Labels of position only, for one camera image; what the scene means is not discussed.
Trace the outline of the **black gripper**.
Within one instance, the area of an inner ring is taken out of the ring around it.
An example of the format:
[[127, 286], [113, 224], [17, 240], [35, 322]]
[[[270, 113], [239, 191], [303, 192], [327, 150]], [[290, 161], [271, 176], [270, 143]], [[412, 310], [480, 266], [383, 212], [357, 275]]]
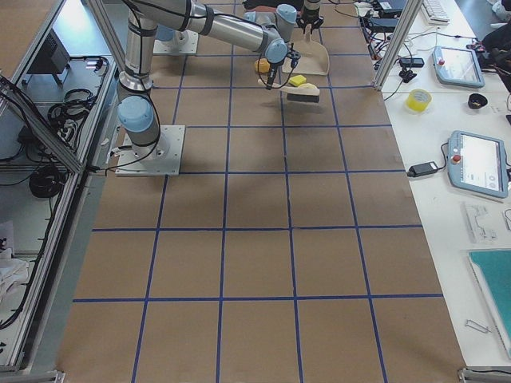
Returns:
[[272, 89], [279, 67], [283, 65], [285, 59], [291, 60], [291, 71], [293, 72], [299, 63], [300, 53], [294, 49], [293, 43], [289, 45], [286, 42], [271, 42], [266, 48], [265, 57], [270, 65], [265, 88]]
[[320, 15], [320, 0], [304, 0], [300, 15], [297, 17], [297, 26], [306, 33], [321, 27], [324, 22]]

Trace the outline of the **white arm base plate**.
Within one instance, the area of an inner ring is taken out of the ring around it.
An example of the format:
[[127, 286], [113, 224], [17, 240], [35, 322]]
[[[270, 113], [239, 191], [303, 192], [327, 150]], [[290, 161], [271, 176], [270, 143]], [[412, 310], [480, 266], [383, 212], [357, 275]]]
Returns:
[[139, 147], [132, 144], [128, 134], [123, 140], [129, 149], [120, 152], [117, 176], [178, 176], [185, 136], [184, 125], [162, 125], [160, 139], [153, 145]]

